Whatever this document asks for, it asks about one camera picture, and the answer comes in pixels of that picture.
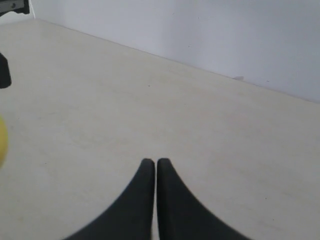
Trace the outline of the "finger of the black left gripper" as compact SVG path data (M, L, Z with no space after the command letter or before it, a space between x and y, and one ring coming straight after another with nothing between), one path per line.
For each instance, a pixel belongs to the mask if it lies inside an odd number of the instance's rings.
M0 53L0 88L8 88L11 84L12 79L8 60Z

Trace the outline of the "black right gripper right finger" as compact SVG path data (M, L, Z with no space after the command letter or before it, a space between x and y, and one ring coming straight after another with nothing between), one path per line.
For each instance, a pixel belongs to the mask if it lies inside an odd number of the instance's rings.
M156 205L161 240L247 240L212 214L187 188L172 162L157 162Z

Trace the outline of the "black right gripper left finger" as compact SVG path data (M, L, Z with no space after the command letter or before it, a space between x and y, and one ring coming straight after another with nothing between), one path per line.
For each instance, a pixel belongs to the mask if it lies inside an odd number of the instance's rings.
M155 163L145 158L121 195L68 240L150 240L155 199Z

